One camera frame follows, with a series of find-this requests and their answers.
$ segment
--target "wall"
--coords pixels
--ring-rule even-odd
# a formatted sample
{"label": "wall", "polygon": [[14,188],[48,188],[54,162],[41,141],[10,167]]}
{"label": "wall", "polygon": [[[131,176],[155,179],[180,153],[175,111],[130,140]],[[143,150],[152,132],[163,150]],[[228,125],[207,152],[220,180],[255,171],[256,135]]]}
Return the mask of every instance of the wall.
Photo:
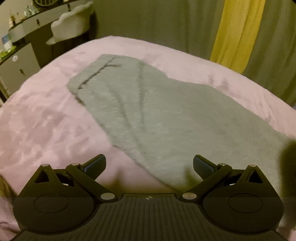
{"label": "wall", "polygon": [[24,17],[24,11],[26,6],[31,5],[31,0],[5,0],[0,5],[0,50],[4,49],[1,38],[8,33],[9,19],[11,10],[12,14],[16,16],[17,12],[19,16],[17,18]]}

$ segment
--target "chair backrest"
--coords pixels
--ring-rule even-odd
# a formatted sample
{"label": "chair backrest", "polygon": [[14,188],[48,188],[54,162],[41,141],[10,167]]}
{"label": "chair backrest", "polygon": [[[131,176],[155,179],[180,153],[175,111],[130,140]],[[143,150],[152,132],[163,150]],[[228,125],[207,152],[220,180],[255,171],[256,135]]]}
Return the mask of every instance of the chair backrest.
{"label": "chair backrest", "polygon": [[92,2],[88,2],[75,7],[70,12],[63,13],[58,20],[51,24],[56,42],[80,36],[88,31],[91,12]]}

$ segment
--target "triangular cutout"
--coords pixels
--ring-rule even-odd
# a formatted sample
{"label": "triangular cutout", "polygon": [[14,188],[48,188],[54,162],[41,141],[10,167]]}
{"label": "triangular cutout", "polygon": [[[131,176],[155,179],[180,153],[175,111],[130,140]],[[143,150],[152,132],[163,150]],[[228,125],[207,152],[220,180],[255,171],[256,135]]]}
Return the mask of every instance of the triangular cutout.
{"label": "triangular cutout", "polygon": [[263,183],[261,178],[259,177],[258,173],[253,170],[252,174],[250,175],[249,182],[251,183]]}
{"label": "triangular cutout", "polygon": [[38,175],[38,177],[36,178],[35,183],[45,183],[45,182],[49,182],[49,178],[45,170],[42,170]]}

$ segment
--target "cabinet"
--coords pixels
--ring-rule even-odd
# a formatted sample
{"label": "cabinet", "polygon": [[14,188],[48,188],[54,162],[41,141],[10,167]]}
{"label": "cabinet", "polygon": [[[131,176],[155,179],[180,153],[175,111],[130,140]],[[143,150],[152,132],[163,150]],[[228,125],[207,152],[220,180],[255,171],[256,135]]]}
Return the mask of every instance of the cabinet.
{"label": "cabinet", "polygon": [[40,70],[32,45],[28,43],[0,65],[1,92],[12,95]]}

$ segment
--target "white chair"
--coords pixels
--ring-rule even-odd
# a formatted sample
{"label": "white chair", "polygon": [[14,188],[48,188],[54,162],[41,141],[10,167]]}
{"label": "white chair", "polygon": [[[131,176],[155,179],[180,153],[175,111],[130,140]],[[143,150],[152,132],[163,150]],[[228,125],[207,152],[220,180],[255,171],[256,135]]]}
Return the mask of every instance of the white chair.
{"label": "white chair", "polygon": [[86,33],[90,28],[92,4],[92,2],[88,2],[75,7],[70,12],[63,13],[58,20],[51,24],[53,37],[46,44],[53,45]]}

